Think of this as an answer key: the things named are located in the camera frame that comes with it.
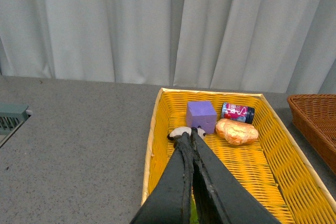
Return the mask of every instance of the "wicker basket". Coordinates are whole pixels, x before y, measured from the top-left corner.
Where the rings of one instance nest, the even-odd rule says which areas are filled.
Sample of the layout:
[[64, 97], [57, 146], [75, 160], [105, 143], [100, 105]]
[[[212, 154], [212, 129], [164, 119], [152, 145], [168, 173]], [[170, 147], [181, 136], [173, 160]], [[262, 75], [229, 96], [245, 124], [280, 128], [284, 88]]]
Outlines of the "wicker basket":
[[336, 94], [296, 94], [287, 101], [293, 124], [336, 174]]
[[238, 181], [282, 223], [336, 223], [336, 202], [262, 94], [161, 89], [145, 158], [142, 204], [174, 151], [168, 132], [184, 126], [188, 101], [210, 100], [218, 118], [224, 101], [255, 108], [259, 141], [232, 146], [216, 134], [205, 142]]

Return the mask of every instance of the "basket edge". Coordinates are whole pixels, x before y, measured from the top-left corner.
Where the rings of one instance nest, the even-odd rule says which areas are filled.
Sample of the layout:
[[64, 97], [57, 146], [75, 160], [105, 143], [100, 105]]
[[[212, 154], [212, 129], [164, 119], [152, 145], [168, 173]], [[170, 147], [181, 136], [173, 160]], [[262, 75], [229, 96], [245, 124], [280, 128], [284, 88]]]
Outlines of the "basket edge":
[[207, 94], [222, 94], [222, 95], [243, 95], [255, 98], [260, 98], [262, 96], [261, 93], [220, 92], [220, 91], [168, 89], [168, 88], [162, 88], [162, 90], [163, 92], [190, 92], [190, 93], [207, 93]]
[[153, 114], [151, 118], [151, 125], [147, 140], [147, 148], [146, 148], [146, 156], [145, 156], [145, 167], [144, 167], [144, 173], [143, 173], [143, 183], [142, 183], [142, 198], [141, 198], [141, 205], [144, 204], [144, 202], [147, 200], [149, 193], [148, 193], [148, 183], [149, 183], [149, 174], [150, 174], [150, 162], [151, 162], [151, 155], [152, 155], [152, 145], [154, 140], [154, 128], [156, 124], [156, 112], [157, 108], [159, 106], [159, 101], [161, 98], [162, 93], [164, 92], [164, 89], [161, 88], [158, 92], [158, 95], [155, 99]]
[[326, 197], [326, 200], [329, 203], [330, 207], [332, 208], [332, 210], [334, 212], [336, 212], [336, 201], [331, 196], [329, 190], [327, 189], [327, 187], [325, 186], [325, 184], [321, 180], [320, 176], [317, 174], [317, 172], [315, 171], [315, 169], [313, 168], [313, 166], [311, 165], [311, 163], [309, 162], [309, 160], [307, 159], [307, 157], [305, 156], [305, 154], [303, 153], [303, 151], [301, 150], [301, 148], [299, 147], [299, 145], [297, 144], [297, 142], [295, 141], [295, 139], [293, 138], [293, 136], [289, 133], [288, 129], [286, 128], [286, 126], [284, 125], [284, 123], [282, 122], [282, 120], [280, 119], [280, 117], [277, 115], [277, 113], [274, 111], [274, 109], [271, 107], [271, 105], [269, 104], [269, 102], [267, 101], [267, 99], [264, 97], [264, 95], [261, 96], [261, 100], [271, 110], [274, 118], [279, 123], [280, 127], [282, 128], [282, 130], [286, 134], [287, 138], [289, 139], [289, 141], [293, 145], [294, 149], [299, 154], [299, 156], [300, 156], [301, 160], [303, 161], [304, 165], [308, 169], [308, 172], [313, 177], [313, 179], [315, 180], [316, 184], [321, 188], [321, 190], [322, 190], [324, 196]]

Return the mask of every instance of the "white curtain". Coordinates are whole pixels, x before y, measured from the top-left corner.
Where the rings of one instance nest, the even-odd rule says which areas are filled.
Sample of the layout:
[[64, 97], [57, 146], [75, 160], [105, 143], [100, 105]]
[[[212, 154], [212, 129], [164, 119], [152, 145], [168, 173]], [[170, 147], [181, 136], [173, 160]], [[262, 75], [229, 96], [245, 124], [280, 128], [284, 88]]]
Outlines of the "white curtain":
[[0, 0], [0, 69], [336, 93], [336, 0]]

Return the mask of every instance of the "brown wicker basket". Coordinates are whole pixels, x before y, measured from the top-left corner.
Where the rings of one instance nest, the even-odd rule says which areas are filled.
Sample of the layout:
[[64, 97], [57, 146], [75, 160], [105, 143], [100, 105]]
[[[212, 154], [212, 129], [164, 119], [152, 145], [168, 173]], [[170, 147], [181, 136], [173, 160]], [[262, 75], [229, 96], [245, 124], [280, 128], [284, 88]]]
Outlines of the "brown wicker basket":
[[287, 101], [293, 124], [336, 174], [336, 94], [295, 94]]

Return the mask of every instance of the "yellow wicker basket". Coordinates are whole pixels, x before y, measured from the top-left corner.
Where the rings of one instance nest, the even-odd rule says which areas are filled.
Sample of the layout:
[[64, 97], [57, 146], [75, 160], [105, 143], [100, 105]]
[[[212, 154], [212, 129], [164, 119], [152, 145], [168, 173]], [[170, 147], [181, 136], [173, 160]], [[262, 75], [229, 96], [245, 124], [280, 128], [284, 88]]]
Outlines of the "yellow wicker basket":
[[253, 145], [232, 146], [216, 134], [205, 142], [237, 180], [282, 223], [336, 223], [336, 202], [262, 94], [161, 89], [145, 158], [142, 204], [157, 185], [173, 144], [167, 134], [185, 126], [188, 101], [211, 101], [218, 120], [223, 102], [255, 108]]

